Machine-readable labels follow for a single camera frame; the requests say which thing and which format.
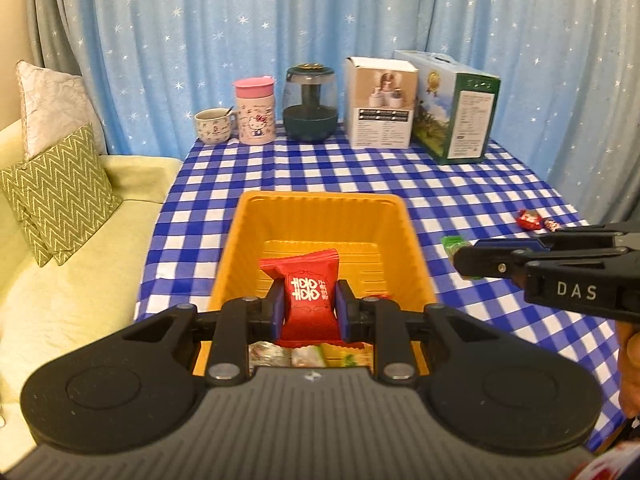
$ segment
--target product box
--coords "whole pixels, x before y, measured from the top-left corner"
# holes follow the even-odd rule
[[[439,164],[482,162],[500,78],[443,54],[396,50],[394,57],[411,62],[420,74],[414,139]]]
[[[418,70],[407,61],[348,57],[344,127],[354,148],[408,148]]]

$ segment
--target orange tray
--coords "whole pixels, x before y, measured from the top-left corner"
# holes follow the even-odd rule
[[[388,294],[403,310],[436,301],[409,214],[391,194],[249,191],[240,197],[218,266],[209,310],[240,296],[263,298],[272,279],[258,268],[335,248],[339,277],[357,298]],[[423,373],[426,364],[417,354]]]

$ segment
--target wall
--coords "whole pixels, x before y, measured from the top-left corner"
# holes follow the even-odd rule
[[[20,118],[15,63],[31,61],[26,0],[0,0],[0,129]]]

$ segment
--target dark green jar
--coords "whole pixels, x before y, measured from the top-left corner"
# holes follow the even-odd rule
[[[282,96],[284,129],[291,139],[323,142],[338,126],[334,69],[305,63],[287,70]]]

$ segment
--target pink lid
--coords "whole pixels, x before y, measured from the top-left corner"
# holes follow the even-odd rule
[[[273,95],[273,77],[265,75],[263,77],[250,77],[234,82],[236,96],[242,99],[258,99]]]

